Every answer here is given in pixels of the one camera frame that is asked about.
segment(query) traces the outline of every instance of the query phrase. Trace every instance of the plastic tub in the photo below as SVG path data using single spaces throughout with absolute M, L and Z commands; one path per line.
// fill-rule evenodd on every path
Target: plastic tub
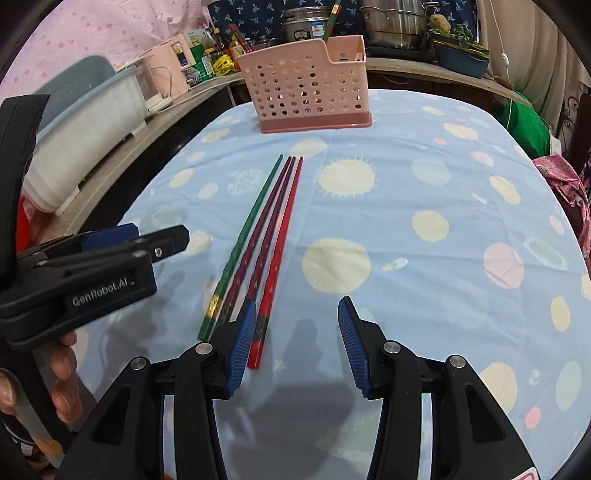
M 442 67 L 477 79 L 484 77 L 490 62 L 484 57 L 441 45 L 435 45 L 435 55 Z
M 135 69 L 103 82 L 38 133 L 24 194 L 42 212 L 53 213 L 72 201 L 78 184 L 97 163 L 145 126 L 145 114 Z
M 265 48 L 240 65 L 262 133 L 372 124 L 361 35 Z

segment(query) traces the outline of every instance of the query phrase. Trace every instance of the wooden counter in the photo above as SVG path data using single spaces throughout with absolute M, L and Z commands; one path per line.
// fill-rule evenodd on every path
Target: wooden counter
M 402 77 L 428 79 L 436 83 L 464 85 L 529 105 L 515 92 L 504 88 L 493 80 L 475 79 L 428 63 L 368 58 L 367 71 L 382 73 L 384 76 L 395 74 Z M 229 91 L 230 85 L 240 83 L 244 83 L 242 74 L 235 73 L 198 85 L 175 100 L 171 107 L 148 120 L 147 126 L 136 137 L 129 137 L 103 159 L 84 183 L 80 193 L 70 206 L 61 216 L 53 216 L 50 219 L 48 228 L 37 238 L 37 241 L 45 242 L 63 235 L 78 233 L 105 193 L 150 145 L 210 97 L 223 89 Z

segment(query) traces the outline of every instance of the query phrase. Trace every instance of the screw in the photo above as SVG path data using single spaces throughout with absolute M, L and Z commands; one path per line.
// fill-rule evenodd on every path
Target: screw
M 400 351 L 400 345 L 396 342 L 386 342 L 384 344 L 384 350 L 388 353 L 398 353 Z
M 202 342 L 195 347 L 195 351 L 199 355 L 207 355 L 208 353 L 211 353 L 212 350 L 213 350 L 213 345 L 211 343 L 207 343 L 207 342 Z
M 464 357 L 459 355 L 454 355 L 451 357 L 449 362 L 456 368 L 464 368 L 466 366 L 466 360 L 464 360 Z
M 143 356 L 137 356 L 129 363 L 129 366 L 132 370 L 142 370 L 147 364 L 148 362 Z

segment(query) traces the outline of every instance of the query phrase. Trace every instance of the sticker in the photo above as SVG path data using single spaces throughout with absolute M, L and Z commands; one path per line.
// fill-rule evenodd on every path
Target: sticker
M 312 25 L 312 36 L 316 37 L 324 37 L 324 24 L 322 22 L 310 22 Z
M 533 466 L 521 475 L 517 475 L 513 480 L 540 480 L 540 477 L 538 476 L 538 471 Z
M 309 40 L 310 32 L 308 32 L 307 30 L 297 30 L 296 32 L 294 32 L 294 38 L 295 41 Z

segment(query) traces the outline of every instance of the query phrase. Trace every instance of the white container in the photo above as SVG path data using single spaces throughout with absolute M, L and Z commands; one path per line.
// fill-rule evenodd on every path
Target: white container
M 103 82 L 72 104 L 37 135 L 23 191 L 42 212 L 71 202 L 78 184 L 130 133 L 145 127 L 144 96 L 134 69 Z

